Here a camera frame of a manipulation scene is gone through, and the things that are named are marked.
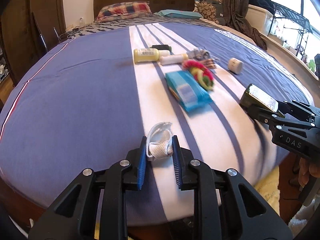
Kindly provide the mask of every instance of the finger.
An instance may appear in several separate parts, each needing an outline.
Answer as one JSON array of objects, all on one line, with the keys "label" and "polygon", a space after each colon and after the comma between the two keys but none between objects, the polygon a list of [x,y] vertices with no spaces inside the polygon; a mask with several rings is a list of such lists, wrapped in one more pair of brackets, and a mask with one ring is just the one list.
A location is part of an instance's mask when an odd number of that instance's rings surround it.
[{"label": "finger", "polygon": [[311,163],[309,166],[309,172],[312,176],[320,178],[320,167],[318,165]]},{"label": "finger", "polygon": [[299,166],[302,168],[302,167],[307,167],[309,166],[309,163],[306,159],[304,158],[300,158],[300,161],[299,161]]},{"label": "finger", "polygon": [[300,162],[300,172],[302,175],[306,174],[309,171],[309,164],[306,162]]},{"label": "finger", "polygon": [[304,183],[305,179],[303,179],[303,176],[305,174],[302,172],[302,170],[300,169],[299,170],[299,175],[298,175],[298,181],[299,181],[299,184],[304,187],[306,184]]},{"label": "finger", "polygon": [[306,185],[308,184],[309,182],[309,177],[310,177],[310,173],[307,172],[306,174],[304,174],[302,177],[301,177],[301,182]]}]

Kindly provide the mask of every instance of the yellow bottle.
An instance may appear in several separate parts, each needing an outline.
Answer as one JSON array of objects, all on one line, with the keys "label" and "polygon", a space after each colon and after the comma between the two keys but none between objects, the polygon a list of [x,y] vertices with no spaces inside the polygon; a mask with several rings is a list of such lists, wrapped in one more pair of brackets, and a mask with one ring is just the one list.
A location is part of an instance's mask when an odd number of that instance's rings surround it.
[{"label": "yellow bottle", "polygon": [[139,62],[152,62],[157,61],[161,56],[170,55],[168,50],[157,49],[135,49],[133,51],[133,60],[137,64]]}]

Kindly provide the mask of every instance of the blue bedsheet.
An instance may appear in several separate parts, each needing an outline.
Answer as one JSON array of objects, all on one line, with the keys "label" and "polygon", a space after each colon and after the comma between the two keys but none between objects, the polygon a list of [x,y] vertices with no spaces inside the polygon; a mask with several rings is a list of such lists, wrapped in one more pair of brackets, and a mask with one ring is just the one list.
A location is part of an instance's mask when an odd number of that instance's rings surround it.
[{"label": "blue bedsheet", "polygon": [[[164,76],[180,65],[135,65],[132,51],[155,44],[174,54],[195,47],[220,58],[210,93],[214,103],[187,115]],[[244,62],[227,71],[231,57]],[[287,154],[238,105],[249,83],[277,100],[313,104],[308,91],[276,60],[229,32],[178,23],[153,23],[94,33],[59,44],[37,62],[10,94],[1,114],[0,175],[17,191],[47,207],[82,169],[109,168],[140,145],[157,122],[212,168],[236,168],[250,183]],[[193,193],[181,192],[172,159],[148,163],[140,192],[127,194],[129,225],[190,216]]]}]

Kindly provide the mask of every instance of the blue package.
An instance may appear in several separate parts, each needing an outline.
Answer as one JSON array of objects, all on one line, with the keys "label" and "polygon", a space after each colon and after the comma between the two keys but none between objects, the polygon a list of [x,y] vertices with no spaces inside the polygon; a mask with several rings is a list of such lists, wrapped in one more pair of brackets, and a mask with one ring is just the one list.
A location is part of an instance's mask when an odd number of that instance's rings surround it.
[{"label": "blue package", "polygon": [[170,91],[186,112],[212,102],[205,91],[187,71],[175,71],[165,74]]}]

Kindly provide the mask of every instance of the white plastic bin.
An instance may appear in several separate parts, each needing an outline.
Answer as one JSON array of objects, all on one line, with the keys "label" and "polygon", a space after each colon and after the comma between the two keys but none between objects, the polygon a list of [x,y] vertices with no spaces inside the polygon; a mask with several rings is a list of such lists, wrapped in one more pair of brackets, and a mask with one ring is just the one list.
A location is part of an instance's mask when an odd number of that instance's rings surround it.
[{"label": "white plastic bin", "polygon": [[262,34],[268,36],[273,15],[268,10],[249,4],[248,13],[245,17],[250,25]]}]

